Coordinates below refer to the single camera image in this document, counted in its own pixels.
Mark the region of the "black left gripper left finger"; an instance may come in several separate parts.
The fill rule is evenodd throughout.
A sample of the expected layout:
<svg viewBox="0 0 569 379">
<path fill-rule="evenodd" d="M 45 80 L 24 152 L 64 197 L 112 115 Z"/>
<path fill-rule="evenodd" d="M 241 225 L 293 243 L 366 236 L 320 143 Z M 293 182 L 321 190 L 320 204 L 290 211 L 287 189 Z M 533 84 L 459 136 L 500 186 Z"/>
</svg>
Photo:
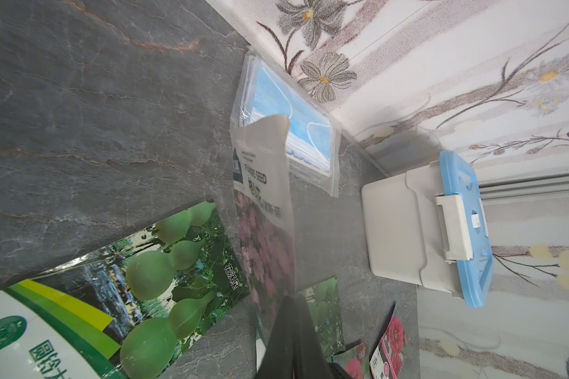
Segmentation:
<svg viewBox="0 0 569 379">
<path fill-rule="evenodd" d="M 284 297 L 262 359 L 257 379 L 292 379 L 294 356 L 294 300 Z"/>
</svg>

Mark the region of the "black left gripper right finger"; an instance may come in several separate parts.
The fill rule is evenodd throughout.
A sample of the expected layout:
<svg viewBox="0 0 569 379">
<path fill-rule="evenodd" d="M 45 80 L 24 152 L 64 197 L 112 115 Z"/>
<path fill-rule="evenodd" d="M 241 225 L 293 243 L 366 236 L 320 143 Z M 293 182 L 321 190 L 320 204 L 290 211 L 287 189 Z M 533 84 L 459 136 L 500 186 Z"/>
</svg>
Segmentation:
<svg viewBox="0 0 569 379">
<path fill-rule="evenodd" d="M 333 375 L 315 332 L 314 322 L 304 297 L 295 297 L 293 327 L 293 377 L 332 379 Z"/>
</svg>

